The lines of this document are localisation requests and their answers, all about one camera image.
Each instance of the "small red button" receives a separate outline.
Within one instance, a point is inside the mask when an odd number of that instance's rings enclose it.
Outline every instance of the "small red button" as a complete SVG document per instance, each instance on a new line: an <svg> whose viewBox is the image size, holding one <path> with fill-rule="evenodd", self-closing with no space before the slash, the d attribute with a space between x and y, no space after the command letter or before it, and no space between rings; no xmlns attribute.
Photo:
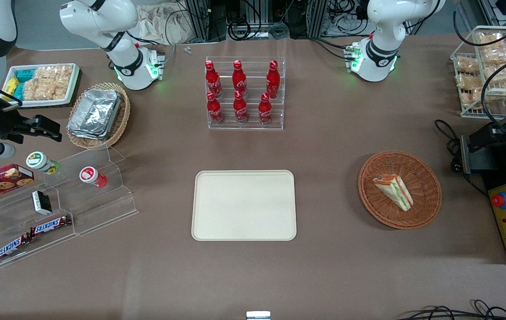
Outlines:
<svg viewBox="0 0 506 320"><path fill-rule="evenodd" d="M497 194L492 197L492 204L500 208L505 205L505 197L501 194Z"/></svg>

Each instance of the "small black box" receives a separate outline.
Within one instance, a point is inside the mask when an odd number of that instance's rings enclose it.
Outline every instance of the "small black box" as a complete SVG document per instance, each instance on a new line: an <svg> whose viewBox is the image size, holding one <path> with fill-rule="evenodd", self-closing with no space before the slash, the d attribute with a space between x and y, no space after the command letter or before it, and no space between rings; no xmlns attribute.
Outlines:
<svg viewBox="0 0 506 320"><path fill-rule="evenodd" d="M41 191L34 191L32 193L32 199L34 200L34 208L37 213L42 215L52 214L52 203L49 201L49 196Z"/></svg>

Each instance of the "round wicker basket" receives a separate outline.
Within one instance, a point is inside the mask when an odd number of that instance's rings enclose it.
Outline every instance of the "round wicker basket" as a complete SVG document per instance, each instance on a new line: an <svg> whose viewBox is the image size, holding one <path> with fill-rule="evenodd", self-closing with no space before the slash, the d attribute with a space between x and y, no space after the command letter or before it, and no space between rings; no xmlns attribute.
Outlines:
<svg viewBox="0 0 506 320"><path fill-rule="evenodd" d="M413 197L405 212L373 184L382 174L398 174ZM401 151L374 154L360 170L358 190L365 207L377 220L396 229L417 229L438 214L442 191L436 175L421 159Z"/></svg>
<svg viewBox="0 0 506 320"><path fill-rule="evenodd" d="M119 85L116 85L115 83L100 83L90 87L89 89L102 89L102 90L113 89L119 92L121 95L123 95L123 99L120 102L119 111L116 114L115 123L111 128L111 134L106 140L94 140L94 139L79 138L78 136L72 135L68 131L69 139L73 142L74 145L82 148L95 148L100 146L101 144L107 144L107 146L112 146L113 144L116 144L119 138L123 135L124 130L127 128L128 118L131 115L131 102L129 101L127 93L124 91L124 89L122 89ZM72 112L69 116L70 119L75 113L77 105L81 100L81 98L83 97L83 95L85 94L85 92L86 90L83 93L81 93L80 97L78 97L76 102L74 103Z"/></svg>

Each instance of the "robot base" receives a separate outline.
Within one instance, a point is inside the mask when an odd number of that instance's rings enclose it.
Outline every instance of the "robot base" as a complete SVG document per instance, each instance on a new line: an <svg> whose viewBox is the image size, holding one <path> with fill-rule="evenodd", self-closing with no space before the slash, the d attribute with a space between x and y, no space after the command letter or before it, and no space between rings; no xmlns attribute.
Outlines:
<svg viewBox="0 0 506 320"><path fill-rule="evenodd" d="M389 73L395 68L395 61L397 60L397 57L383 67L377 67L375 62L371 60L365 52L365 47L369 41L369 38L365 38L360 42L352 43L351 46L344 49L344 57L347 59L354 59L347 60L346 67L348 72L354 72L358 74L361 79L366 81L382 81L387 78L387 75L389 75Z"/></svg>
<svg viewBox="0 0 506 320"><path fill-rule="evenodd" d="M159 65L163 64L163 56L161 56L162 61L160 61L155 50L149 50L145 47L140 47L139 50L143 54L143 62L134 71L133 75L121 75L115 68L119 80L131 90L145 89L154 81L162 79L163 67L159 67Z"/></svg>

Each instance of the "brown tabletop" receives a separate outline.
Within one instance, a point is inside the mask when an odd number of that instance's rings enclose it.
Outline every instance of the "brown tabletop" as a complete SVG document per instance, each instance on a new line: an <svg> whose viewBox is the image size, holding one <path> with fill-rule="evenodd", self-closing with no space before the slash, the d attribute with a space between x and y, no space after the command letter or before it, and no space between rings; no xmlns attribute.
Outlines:
<svg viewBox="0 0 506 320"><path fill-rule="evenodd" d="M128 91L131 118L115 145L140 213L0 268L0 319L230 320L270 310L276 320L384 320L432 304L471 311L473 298L506 308L505 251L490 205L450 171L433 124L442 118L470 134L486 123L458 116L446 64L456 45L450 35L410 36L380 83L346 73L307 40L192 45L192 55L180 46L163 81ZM287 57L285 130L208 130L207 55ZM84 72L81 91L117 82L100 49L16 50L8 65L64 62ZM68 112L22 113L65 124ZM55 160L80 151L66 136L60 144L26 137L13 162L36 149ZM391 149L419 156L440 179L442 209L422 229L385 227L359 199L361 165ZM294 174L295 239L192 239L198 172L263 169Z"/></svg>

